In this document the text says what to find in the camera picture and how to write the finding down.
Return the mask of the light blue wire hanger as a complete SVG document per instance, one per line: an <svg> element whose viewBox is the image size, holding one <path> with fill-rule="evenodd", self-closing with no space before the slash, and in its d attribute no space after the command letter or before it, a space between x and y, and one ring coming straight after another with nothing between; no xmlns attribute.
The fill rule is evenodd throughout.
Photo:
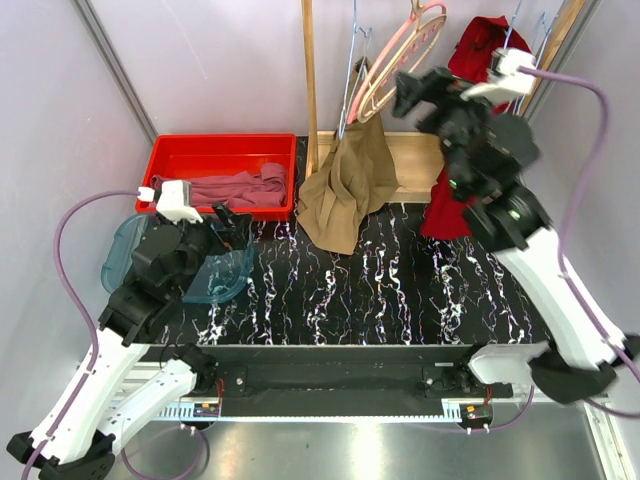
<svg viewBox="0 0 640 480"><path fill-rule="evenodd" d="M510 38L511 38L513 30L514 30L514 26L515 26L517 17L519 15L520 10L521 10L522 3L523 3L522 0L518 1L518 4L517 4L512 16L511 16L511 19L508 22L508 27L507 27L507 30L505 32L505 38L504 38L504 42L503 42L503 45L502 45L503 49L507 49L508 46L509 46L509 41L510 41Z"/></svg>

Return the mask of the tan brown garment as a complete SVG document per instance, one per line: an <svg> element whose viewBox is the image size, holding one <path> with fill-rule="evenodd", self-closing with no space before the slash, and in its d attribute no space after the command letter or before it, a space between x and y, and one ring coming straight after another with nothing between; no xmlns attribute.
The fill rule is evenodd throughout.
<svg viewBox="0 0 640 480"><path fill-rule="evenodd" d="M334 134L320 169L299 189L296 220L312 244L351 255L363 219L394 195L398 180L381 115Z"/></svg>

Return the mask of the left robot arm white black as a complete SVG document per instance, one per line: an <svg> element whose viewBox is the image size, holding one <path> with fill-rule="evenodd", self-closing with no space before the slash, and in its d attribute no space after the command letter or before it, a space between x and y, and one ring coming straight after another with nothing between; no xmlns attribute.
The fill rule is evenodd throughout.
<svg viewBox="0 0 640 480"><path fill-rule="evenodd" d="M132 254L122 285L91 327L91 346L50 413L33 430L18 433L7 451L27 478L102 479L126 444L165 407L181 397L203 396L222 386L217 361L194 344L174 350L151 379L114 404L126 376L175 319L183 297L210 256L251 244L252 217L216 204L195 221L187 214L159 223Z"/></svg>

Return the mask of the red pleated skirt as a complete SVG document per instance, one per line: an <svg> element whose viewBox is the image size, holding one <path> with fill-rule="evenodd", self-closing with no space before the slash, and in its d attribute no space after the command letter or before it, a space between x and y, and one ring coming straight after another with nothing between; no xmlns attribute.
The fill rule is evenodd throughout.
<svg viewBox="0 0 640 480"><path fill-rule="evenodd" d="M485 82L492 53L502 47L508 21L501 17L474 17L463 32L448 68L451 73L473 84ZM531 49L519 32L513 30L508 48L530 53ZM425 210L421 234L437 240L468 237L471 232L463 218L466 205L453 199L453 191L445 169L432 187L431 202Z"/></svg>

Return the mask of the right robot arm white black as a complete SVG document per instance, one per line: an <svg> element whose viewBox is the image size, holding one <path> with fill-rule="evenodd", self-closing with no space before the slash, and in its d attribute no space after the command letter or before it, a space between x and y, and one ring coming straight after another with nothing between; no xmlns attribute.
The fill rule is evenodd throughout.
<svg viewBox="0 0 640 480"><path fill-rule="evenodd" d="M471 236L517 280L551 333L547 342L474 348L454 371L457 390L472 397L489 384L525 384L560 404L590 404L616 382L620 367L635 367L639 339L607 318L565 256L566 230L553 227L520 182L540 155L529 124L493 111L530 92L542 75L519 66L472 84L445 68L401 72L393 113L432 105L417 129L438 138Z"/></svg>

